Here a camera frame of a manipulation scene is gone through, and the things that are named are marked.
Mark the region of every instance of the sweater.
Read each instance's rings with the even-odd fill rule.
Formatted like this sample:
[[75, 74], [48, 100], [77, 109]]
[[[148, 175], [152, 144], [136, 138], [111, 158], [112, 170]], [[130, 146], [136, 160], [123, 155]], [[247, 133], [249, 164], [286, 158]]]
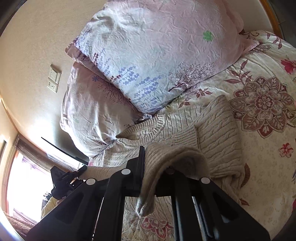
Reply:
[[[238, 192], [244, 179], [244, 164], [241, 160], [241, 147], [232, 110], [225, 96], [219, 96], [206, 107], [187, 106], [177, 112], [158, 114], [154, 118], [126, 129], [117, 136], [118, 140], [111, 144], [100, 156], [101, 166], [124, 168], [126, 162], [138, 156], [139, 146], [144, 146], [145, 167], [155, 157], [150, 157], [148, 145], [153, 142], [167, 146], [187, 146], [197, 148], [204, 155], [210, 178], [235, 201], [239, 202]], [[159, 148], [159, 153], [167, 151]], [[110, 177], [115, 169], [101, 169], [105, 178]], [[88, 171], [85, 177], [94, 177]], [[126, 209], [136, 208], [135, 198], [126, 199]], [[156, 210], [163, 210], [163, 203], [170, 205], [167, 198], [156, 199]], [[159, 211], [157, 219], [167, 218], [164, 211]]]

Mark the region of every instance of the bed sheet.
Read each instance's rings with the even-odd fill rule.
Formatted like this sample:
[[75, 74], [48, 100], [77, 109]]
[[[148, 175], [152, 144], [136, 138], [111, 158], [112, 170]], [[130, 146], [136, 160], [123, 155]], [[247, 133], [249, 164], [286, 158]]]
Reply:
[[[260, 44], [160, 112], [205, 106], [222, 94], [228, 98], [245, 162], [240, 201], [273, 238], [296, 206], [296, 49], [266, 31], [244, 37]], [[125, 211], [122, 231], [124, 241], [174, 240], [172, 220], [157, 220], [153, 215], [140, 218]]]

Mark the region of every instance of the black metal bracket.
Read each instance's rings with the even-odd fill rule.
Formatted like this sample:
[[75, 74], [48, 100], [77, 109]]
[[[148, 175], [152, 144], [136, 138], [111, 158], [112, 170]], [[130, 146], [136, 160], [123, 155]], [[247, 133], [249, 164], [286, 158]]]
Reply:
[[[27, 234], [26, 241], [119, 241], [126, 196], [138, 197], [144, 175], [139, 157], [109, 179], [90, 178]], [[270, 241], [268, 232], [209, 178], [194, 180], [167, 169], [156, 196], [171, 196], [176, 241]]]

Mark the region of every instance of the electrical outlet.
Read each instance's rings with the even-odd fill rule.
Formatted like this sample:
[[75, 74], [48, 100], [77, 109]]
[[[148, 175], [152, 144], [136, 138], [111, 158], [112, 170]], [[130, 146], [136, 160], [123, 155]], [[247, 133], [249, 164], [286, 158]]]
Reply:
[[57, 92], [58, 84], [51, 79], [48, 79], [47, 87], [50, 88], [53, 92]]

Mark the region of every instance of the sweater collar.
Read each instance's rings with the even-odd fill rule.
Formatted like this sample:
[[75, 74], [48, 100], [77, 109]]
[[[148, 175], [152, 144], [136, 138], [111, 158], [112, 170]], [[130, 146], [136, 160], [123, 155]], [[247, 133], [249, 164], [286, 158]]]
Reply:
[[[140, 124], [137, 124], [135, 126], [132, 126], [128, 129], [124, 130], [122, 133], [120, 133], [118, 135], [117, 140], [119, 142], [122, 142], [126, 145], [129, 145], [129, 146], [137, 146], [138, 147], [141, 145], [145, 145], [145, 144], [151, 142], [156, 136], [159, 135], [159, 133], [161, 132], [161, 130], [165, 126], [165, 122], [166, 122], [165, 120], [166, 120], [165, 115], [157, 115], [147, 121], [144, 121]], [[140, 132], [141, 130], [143, 130], [149, 126], [152, 126], [152, 125], [155, 125], [154, 129], [152, 131], [150, 131], [143, 138], [139, 138], [137, 140], [130, 140], [130, 139], [124, 138], [124, 137], [128, 137], [129, 135], [131, 135], [133, 133]]]

